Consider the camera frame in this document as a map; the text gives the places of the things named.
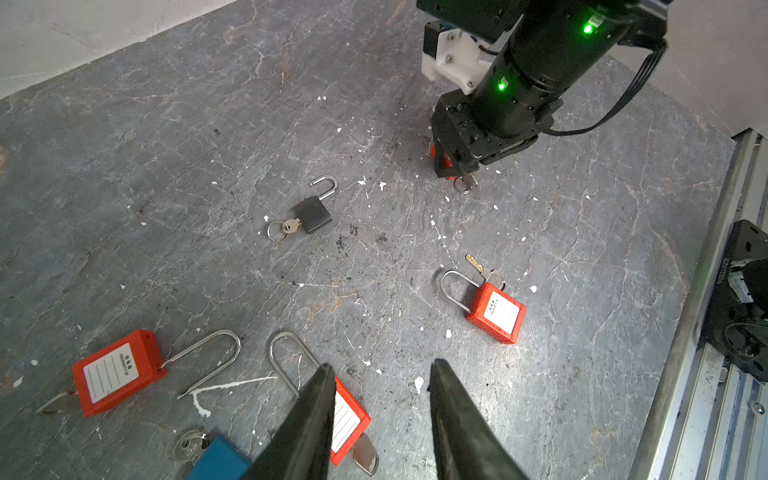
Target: silver key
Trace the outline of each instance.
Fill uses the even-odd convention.
[[[283,222],[283,233],[285,234],[292,234],[299,231],[299,227],[301,227],[301,219],[298,218],[292,218],[289,220],[286,220]]]
[[[493,284],[494,286],[498,287],[499,290],[503,291],[504,288],[507,286],[507,283],[504,281],[504,277],[499,273],[498,270],[490,270],[486,266],[482,266],[475,258],[470,254],[467,253],[467,256],[465,257],[468,262],[472,264],[474,268],[477,269],[478,272],[482,275],[482,277],[485,279],[486,282]],[[494,283],[492,278],[497,277],[498,278],[498,284]]]
[[[200,430],[183,434],[174,448],[174,460],[179,463],[196,464],[205,453],[208,441]]]

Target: black padlock body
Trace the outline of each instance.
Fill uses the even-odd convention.
[[[331,214],[316,195],[309,197],[293,208],[293,212],[301,220],[304,230],[312,233],[323,225],[330,223]]]

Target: gray tabletop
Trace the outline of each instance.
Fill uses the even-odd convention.
[[[371,415],[377,477],[435,477],[415,380],[436,357],[531,478],[626,476],[733,143],[645,88],[459,195],[426,154],[452,88],[420,72],[428,19],[412,2],[243,0],[0,101],[8,478],[182,478],[170,448],[192,428],[256,458],[294,402],[281,380],[247,382],[274,376],[281,330]],[[631,77],[601,60],[558,125],[596,121]],[[321,174],[339,179],[333,222],[271,243],[266,224]],[[527,306],[516,345],[439,292],[445,268],[481,279],[467,253]],[[243,352],[206,386],[245,383],[175,399],[231,355],[222,338],[108,413],[35,415],[136,329],[165,358],[231,329]],[[277,350],[305,382],[306,358]],[[331,469],[363,478],[350,458]]]

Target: metal frame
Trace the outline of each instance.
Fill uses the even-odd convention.
[[[768,142],[748,130],[738,136],[720,199],[691,281],[667,362],[628,478],[757,478],[768,466],[767,388],[701,341],[715,276],[734,221],[755,224],[768,180]],[[768,227],[768,215],[762,221]]]

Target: robotic arm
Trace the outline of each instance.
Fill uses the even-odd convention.
[[[530,147],[538,134],[586,133],[645,85],[667,49],[671,0],[417,0],[440,20],[424,29],[422,72],[459,86],[432,115],[435,172],[464,177]],[[511,31],[500,51],[494,42]],[[616,44],[651,50],[619,101],[596,124],[553,130],[560,96]],[[491,63],[482,52],[495,55]]]

